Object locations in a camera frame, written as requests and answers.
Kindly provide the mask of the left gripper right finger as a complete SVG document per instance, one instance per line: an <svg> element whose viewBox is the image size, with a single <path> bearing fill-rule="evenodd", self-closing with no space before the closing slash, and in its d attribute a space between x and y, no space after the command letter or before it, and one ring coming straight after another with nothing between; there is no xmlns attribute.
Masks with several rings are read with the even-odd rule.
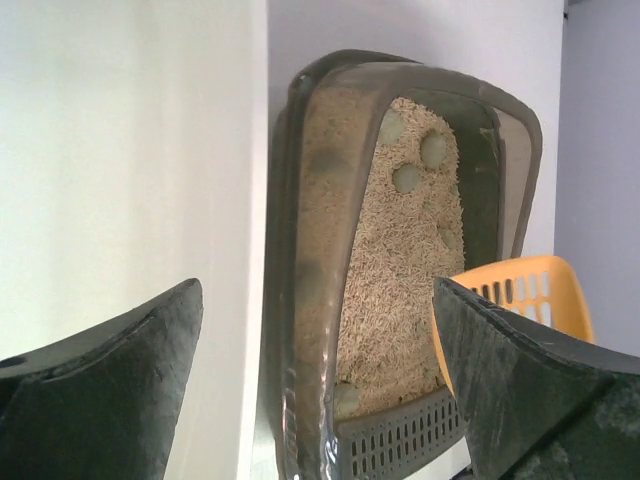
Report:
<svg viewBox="0 0 640 480"><path fill-rule="evenodd" d="M639 360L503 309L451 279L434 313L478 479L636 479Z"/></svg>

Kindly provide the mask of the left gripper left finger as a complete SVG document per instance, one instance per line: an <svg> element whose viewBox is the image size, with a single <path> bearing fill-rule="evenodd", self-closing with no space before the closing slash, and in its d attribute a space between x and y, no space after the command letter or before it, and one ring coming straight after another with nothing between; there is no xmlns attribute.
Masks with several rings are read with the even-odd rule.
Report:
<svg viewBox="0 0 640 480"><path fill-rule="evenodd" d="M203 319L188 279L1 362L4 479L161 479Z"/></svg>

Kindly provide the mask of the yellow litter scoop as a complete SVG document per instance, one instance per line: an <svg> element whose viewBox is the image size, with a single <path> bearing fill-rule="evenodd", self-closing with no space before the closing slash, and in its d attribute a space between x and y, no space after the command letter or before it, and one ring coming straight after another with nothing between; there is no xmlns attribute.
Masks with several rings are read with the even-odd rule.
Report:
<svg viewBox="0 0 640 480"><path fill-rule="evenodd" d="M575 271L553 255L519 257L451 278L490 304L593 344L588 304Z"/></svg>

